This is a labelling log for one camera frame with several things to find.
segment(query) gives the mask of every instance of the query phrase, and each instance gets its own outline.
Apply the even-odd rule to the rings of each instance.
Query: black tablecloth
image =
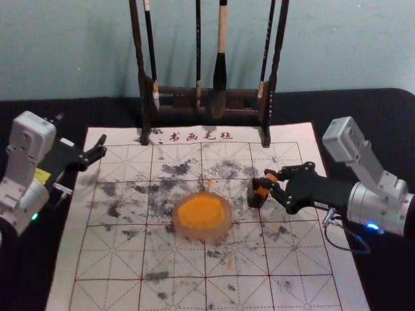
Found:
[[[5,150],[14,117],[22,111],[46,117],[65,113],[59,134],[82,146],[88,126],[135,127],[141,125],[138,98],[82,98],[71,100],[29,100],[0,102],[0,150]],[[273,124],[313,121],[321,139],[330,121],[351,115],[371,140],[385,169],[407,181],[415,191],[415,96],[399,89],[358,89],[278,93]],[[226,117],[216,125],[247,125],[250,118]],[[161,118],[158,126],[214,124],[207,117]],[[327,173],[333,178],[356,181],[352,172],[335,164],[320,146]],[[0,152],[0,176],[6,153]],[[75,174],[64,184],[72,186]],[[43,310],[52,284],[60,237],[69,202],[58,209],[43,209],[19,239],[16,254],[0,267],[0,310]],[[349,227],[363,236],[372,255],[355,261],[372,310],[415,310],[415,243],[396,236],[377,236],[362,227]]]

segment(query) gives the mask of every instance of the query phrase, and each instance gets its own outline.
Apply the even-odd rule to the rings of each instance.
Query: brush tip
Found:
[[[226,108],[226,91],[219,91],[213,94],[210,108],[212,118],[219,119],[224,115]]]

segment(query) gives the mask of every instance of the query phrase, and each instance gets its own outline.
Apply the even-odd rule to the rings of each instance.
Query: cable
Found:
[[[365,249],[351,249],[351,248],[342,248],[341,246],[338,246],[336,244],[334,244],[328,237],[327,235],[327,227],[328,226],[324,226],[324,236],[327,240],[327,242],[329,242],[332,246],[334,246],[335,248],[341,249],[342,251],[350,251],[352,254],[360,254],[360,255],[369,255],[370,254],[370,246],[356,233],[352,232],[351,230],[349,230],[348,228],[336,223],[335,224],[337,227],[340,227],[343,229],[343,231],[348,234],[351,235],[355,240],[357,240]]]

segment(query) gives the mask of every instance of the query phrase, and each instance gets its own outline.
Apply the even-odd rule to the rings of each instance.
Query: white felt mat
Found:
[[[108,152],[78,175],[47,310],[368,310],[353,257],[323,239],[324,212],[246,204],[265,168],[314,161],[324,175],[311,124],[272,126],[270,148],[256,128],[155,129],[148,146],[138,132],[89,129],[85,148],[105,133]],[[234,218],[215,246],[171,226],[175,202],[209,180]]]

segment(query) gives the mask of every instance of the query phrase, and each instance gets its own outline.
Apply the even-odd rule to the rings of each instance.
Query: brush handle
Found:
[[[265,50],[264,50],[264,57],[263,57],[262,69],[261,69],[261,81],[262,82],[264,81],[265,69],[267,68],[268,48],[270,46],[270,37],[271,37],[271,30],[272,30],[272,20],[274,19],[274,11],[275,11],[275,0],[271,0],[270,15],[268,18],[268,27],[267,27],[267,37],[265,38]]]
[[[225,53],[228,0],[220,0],[219,4],[218,53]]]
[[[156,57],[154,55],[153,31],[151,27],[150,0],[143,0],[145,11],[145,25],[147,27],[148,49],[150,50],[151,77],[157,81]]]
[[[200,33],[200,0],[196,0],[196,80],[200,81],[200,43],[202,37]]]

